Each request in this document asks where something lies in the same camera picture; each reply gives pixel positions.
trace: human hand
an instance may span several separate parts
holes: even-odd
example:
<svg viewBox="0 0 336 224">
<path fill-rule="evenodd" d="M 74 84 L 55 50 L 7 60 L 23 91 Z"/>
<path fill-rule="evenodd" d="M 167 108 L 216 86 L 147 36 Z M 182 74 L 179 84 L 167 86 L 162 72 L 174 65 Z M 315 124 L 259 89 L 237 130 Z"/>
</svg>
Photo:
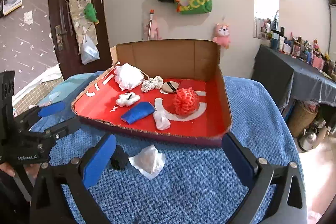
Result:
<svg viewBox="0 0 336 224">
<path fill-rule="evenodd" d="M 30 164 L 24 166 L 26 173 L 28 175 L 31 175 L 34 179 L 36 179 L 37 174 L 40 169 L 40 164 Z M 0 170 L 5 172 L 6 174 L 10 175 L 11 177 L 15 176 L 14 168 L 8 164 L 7 162 L 4 162 L 3 164 L 0 164 Z"/>
</svg>

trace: wicker basket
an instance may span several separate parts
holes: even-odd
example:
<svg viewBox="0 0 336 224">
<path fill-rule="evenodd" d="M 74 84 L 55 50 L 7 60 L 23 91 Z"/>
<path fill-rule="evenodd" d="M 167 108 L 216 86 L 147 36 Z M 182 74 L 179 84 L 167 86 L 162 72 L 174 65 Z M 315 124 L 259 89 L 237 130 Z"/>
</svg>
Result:
<svg viewBox="0 0 336 224">
<path fill-rule="evenodd" d="M 297 138 L 304 128 L 307 128 L 315 119 L 317 112 L 310 112 L 301 102 L 297 102 L 288 118 L 288 128 L 292 136 Z"/>
</svg>

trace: sunlit floor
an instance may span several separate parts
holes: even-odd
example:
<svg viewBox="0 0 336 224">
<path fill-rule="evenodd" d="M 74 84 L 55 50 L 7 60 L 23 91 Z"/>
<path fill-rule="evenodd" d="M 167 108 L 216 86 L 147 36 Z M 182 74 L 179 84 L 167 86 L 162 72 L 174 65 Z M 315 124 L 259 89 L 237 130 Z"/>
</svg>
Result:
<svg viewBox="0 0 336 224">
<path fill-rule="evenodd" d="M 336 193 L 336 138 L 325 137 L 316 149 L 302 152 L 298 148 L 298 151 L 304 175 L 308 224 L 315 224 Z"/>
</svg>

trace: bed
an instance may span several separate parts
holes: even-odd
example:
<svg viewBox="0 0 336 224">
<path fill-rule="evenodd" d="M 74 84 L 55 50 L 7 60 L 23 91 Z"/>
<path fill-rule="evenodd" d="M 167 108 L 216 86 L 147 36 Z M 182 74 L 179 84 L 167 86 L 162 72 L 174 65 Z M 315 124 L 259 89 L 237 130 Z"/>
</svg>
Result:
<svg viewBox="0 0 336 224">
<path fill-rule="evenodd" d="M 74 114 L 70 104 L 98 75 L 80 78 L 74 85 L 71 77 L 50 92 L 60 92 L 53 102 L 62 99 L 64 111 L 41 119 L 33 126 L 42 132 Z M 297 163 L 302 167 L 293 138 L 274 101 L 258 82 L 224 77 L 233 126 L 231 132 L 243 146 L 272 164 Z M 52 149 L 51 165 L 66 164 L 81 157 L 105 132 L 83 124 L 80 129 L 57 141 Z M 148 180 L 130 164 L 123 171 L 108 165 L 98 183 L 89 188 L 92 196 L 112 223 L 225 223 L 247 193 L 221 148 L 204 148 L 115 134 L 117 144 L 134 156 L 154 144 L 166 154 L 160 174 Z M 67 186 L 65 196 L 77 222 L 84 223 Z M 254 223 L 262 220 L 274 187 L 271 186 Z"/>
</svg>

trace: cardboard box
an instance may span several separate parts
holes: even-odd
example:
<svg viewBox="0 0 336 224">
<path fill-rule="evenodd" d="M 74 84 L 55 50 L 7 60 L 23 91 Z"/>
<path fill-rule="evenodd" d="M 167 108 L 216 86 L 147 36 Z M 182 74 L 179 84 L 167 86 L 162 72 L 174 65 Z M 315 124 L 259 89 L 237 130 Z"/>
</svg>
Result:
<svg viewBox="0 0 336 224">
<path fill-rule="evenodd" d="M 212 41 L 171 39 L 131 42 L 116 45 L 111 49 L 120 64 L 129 63 L 154 78 L 164 81 L 191 79 L 191 86 L 199 94 L 200 108 L 192 116 L 181 117 L 172 109 L 174 94 L 160 90 L 141 92 L 141 85 L 131 92 L 140 95 L 140 101 L 152 103 L 156 109 L 167 112 L 171 127 L 156 129 L 152 115 L 133 124 L 122 121 L 120 116 L 130 107 L 119 107 L 115 100 L 120 91 L 114 81 L 114 65 L 91 82 L 72 103 L 72 110 L 83 122 L 104 128 L 113 133 L 154 138 L 205 146 L 221 146 L 222 136 L 232 124 L 230 106 L 219 68 L 220 48 Z"/>
</svg>

